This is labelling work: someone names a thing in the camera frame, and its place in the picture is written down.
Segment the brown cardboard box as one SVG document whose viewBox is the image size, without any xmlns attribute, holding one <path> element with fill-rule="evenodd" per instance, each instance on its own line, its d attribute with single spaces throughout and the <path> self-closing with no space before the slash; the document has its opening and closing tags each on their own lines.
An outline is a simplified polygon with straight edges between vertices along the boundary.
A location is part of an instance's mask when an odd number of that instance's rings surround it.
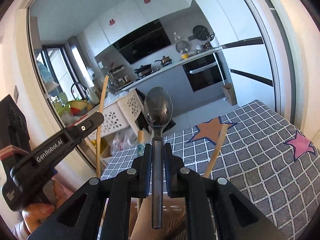
<svg viewBox="0 0 320 240">
<path fill-rule="evenodd" d="M 223 86 L 223 92 L 228 103 L 232 106 L 237 104 L 235 91 L 231 83 L 227 83 Z"/>
</svg>

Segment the brass pot on stove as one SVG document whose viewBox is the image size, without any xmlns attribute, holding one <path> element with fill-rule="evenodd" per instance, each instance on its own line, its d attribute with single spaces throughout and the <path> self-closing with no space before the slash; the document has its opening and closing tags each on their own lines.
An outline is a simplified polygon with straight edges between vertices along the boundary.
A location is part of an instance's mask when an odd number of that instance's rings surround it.
<svg viewBox="0 0 320 240">
<path fill-rule="evenodd" d="M 172 59 L 169 56 L 163 56 L 160 60 L 156 60 L 155 62 L 160 62 L 161 66 L 165 67 L 172 64 Z"/>
</svg>

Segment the grey checked tablecloth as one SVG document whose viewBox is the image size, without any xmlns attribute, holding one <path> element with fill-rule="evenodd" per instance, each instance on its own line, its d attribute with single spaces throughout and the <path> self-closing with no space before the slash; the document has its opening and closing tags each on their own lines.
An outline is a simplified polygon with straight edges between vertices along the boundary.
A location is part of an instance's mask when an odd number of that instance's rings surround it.
<svg viewBox="0 0 320 240">
<path fill-rule="evenodd" d="M 316 146 L 258 100 L 213 122 L 229 128 L 211 177 L 228 179 L 287 239 L 319 239 Z"/>
</svg>

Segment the wooden chopstick crossing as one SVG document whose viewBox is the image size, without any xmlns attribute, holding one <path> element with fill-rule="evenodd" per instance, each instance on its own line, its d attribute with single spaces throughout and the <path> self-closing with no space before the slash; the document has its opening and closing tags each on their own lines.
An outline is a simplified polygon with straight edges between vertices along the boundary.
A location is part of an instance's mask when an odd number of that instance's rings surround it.
<svg viewBox="0 0 320 240">
<path fill-rule="evenodd" d="M 143 145 L 144 145 L 144 131 L 139 130 L 137 136 L 137 156 L 141 157 L 143 155 Z"/>
</svg>

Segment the white perforated plastic basket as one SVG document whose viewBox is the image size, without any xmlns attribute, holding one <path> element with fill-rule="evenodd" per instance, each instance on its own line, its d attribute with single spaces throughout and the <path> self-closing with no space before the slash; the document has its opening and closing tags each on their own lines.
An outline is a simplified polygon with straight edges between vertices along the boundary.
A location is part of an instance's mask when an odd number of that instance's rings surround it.
<svg viewBox="0 0 320 240">
<path fill-rule="evenodd" d="M 125 96 L 103 108 L 104 122 L 101 125 L 101 137 L 116 133 L 131 127 L 138 136 L 140 128 L 137 119 L 143 112 L 143 103 L 136 89 L 130 90 Z"/>
</svg>

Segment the black wok on stove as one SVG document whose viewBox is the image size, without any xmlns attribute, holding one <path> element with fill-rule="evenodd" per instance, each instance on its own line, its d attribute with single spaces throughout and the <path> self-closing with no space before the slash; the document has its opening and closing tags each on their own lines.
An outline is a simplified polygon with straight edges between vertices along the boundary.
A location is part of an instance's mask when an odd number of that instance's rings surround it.
<svg viewBox="0 0 320 240">
<path fill-rule="evenodd" d="M 143 77 L 152 72 L 151 64 L 141 65 L 140 68 L 133 71 L 138 77 Z"/>
</svg>

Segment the black built-in oven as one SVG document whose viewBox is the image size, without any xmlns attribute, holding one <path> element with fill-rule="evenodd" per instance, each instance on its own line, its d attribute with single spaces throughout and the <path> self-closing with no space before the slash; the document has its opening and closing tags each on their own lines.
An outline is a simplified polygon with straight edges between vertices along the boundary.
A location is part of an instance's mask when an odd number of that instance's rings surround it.
<svg viewBox="0 0 320 240">
<path fill-rule="evenodd" d="M 182 64 L 193 92 L 216 83 L 225 84 L 226 76 L 220 60 L 215 53 Z"/>
</svg>

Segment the black range hood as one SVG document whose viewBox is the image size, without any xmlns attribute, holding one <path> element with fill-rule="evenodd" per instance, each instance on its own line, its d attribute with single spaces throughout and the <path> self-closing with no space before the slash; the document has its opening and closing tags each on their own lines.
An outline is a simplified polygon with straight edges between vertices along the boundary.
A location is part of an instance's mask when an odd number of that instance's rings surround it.
<svg viewBox="0 0 320 240">
<path fill-rule="evenodd" d="M 143 25 L 113 44 L 129 64 L 170 45 L 171 42 L 159 19 Z"/>
</svg>

